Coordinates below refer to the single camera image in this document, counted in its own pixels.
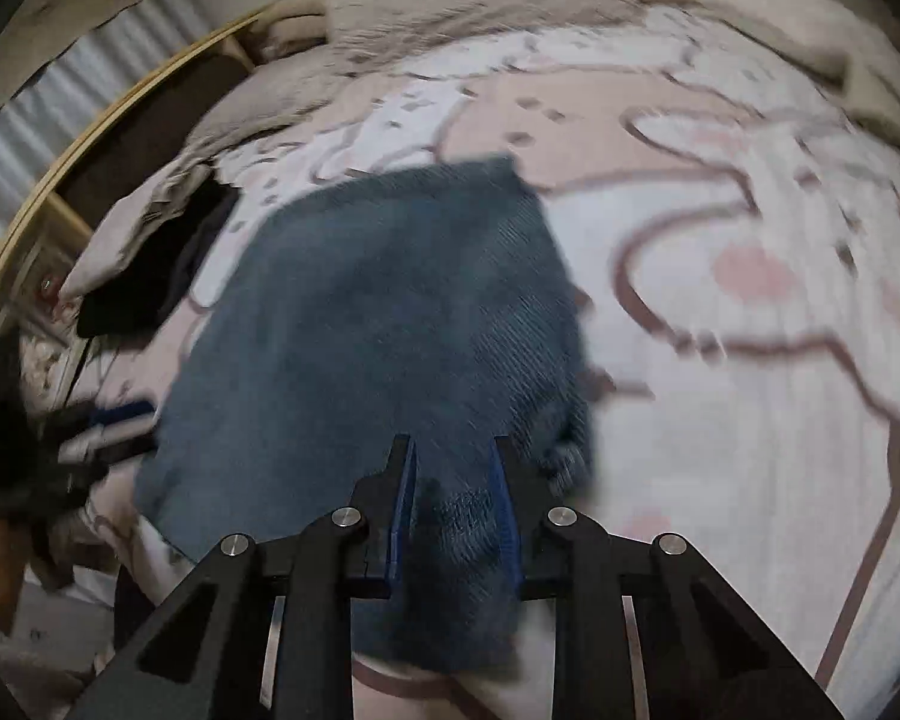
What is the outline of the blue denim pants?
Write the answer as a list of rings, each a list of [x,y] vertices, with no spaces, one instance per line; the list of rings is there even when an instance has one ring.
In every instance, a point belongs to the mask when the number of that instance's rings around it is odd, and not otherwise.
[[[408,553],[352,645],[504,671],[520,611],[487,477],[494,442],[554,494],[593,472],[574,290],[514,163],[416,167],[290,202],[248,244],[162,408],[137,511],[183,556],[299,533],[418,450]]]

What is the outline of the folded black cloth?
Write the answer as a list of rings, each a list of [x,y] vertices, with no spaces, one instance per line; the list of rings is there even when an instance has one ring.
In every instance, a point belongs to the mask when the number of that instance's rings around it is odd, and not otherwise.
[[[76,335],[152,337],[188,293],[238,200],[237,187],[206,179],[182,215],[153,232],[125,270],[82,298]]]

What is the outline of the bear print bed sheet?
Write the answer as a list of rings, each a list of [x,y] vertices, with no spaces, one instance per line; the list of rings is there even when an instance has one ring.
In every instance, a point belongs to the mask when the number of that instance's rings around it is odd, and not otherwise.
[[[323,184],[509,153],[580,289],[595,371],[589,512],[684,533],[850,718],[900,696],[900,151],[774,50],[699,10],[471,37],[323,83],[309,52],[203,125],[242,193],[180,307],[77,387],[163,397],[273,211]]]

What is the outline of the wooden headboard shelf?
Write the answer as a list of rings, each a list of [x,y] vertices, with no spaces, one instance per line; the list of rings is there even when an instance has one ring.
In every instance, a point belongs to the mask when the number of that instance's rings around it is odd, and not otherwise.
[[[199,119],[255,70],[230,21],[170,57],[95,117],[30,190],[0,238],[0,312],[30,245],[48,232],[74,255],[116,200],[175,158]]]

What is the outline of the folded beige cloth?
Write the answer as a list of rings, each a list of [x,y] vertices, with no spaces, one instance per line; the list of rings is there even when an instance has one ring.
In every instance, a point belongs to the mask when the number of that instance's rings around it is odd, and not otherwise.
[[[165,221],[167,204],[159,200],[170,177],[175,176],[181,165],[180,158],[171,160],[107,211],[63,281],[59,290],[61,299],[69,301],[86,296],[130,265],[146,239],[146,223]]]

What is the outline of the grey corrugated curtain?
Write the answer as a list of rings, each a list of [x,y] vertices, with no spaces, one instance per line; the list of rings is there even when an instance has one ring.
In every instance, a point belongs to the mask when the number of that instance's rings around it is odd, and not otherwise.
[[[46,169],[116,99],[211,31],[198,0],[141,0],[79,37],[0,107],[0,239]]]

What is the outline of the beige quilted pillow left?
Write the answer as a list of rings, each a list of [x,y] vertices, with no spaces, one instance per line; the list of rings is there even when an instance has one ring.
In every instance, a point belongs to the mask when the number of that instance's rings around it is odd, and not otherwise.
[[[201,163],[239,143],[303,121],[359,78],[331,46],[318,46],[258,67],[206,112],[180,149]]]

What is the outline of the tan stacked pillows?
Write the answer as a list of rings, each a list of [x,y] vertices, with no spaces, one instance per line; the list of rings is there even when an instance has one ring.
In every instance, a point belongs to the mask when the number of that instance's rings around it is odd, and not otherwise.
[[[278,0],[253,23],[261,59],[284,59],[326,43],[326,0]]]

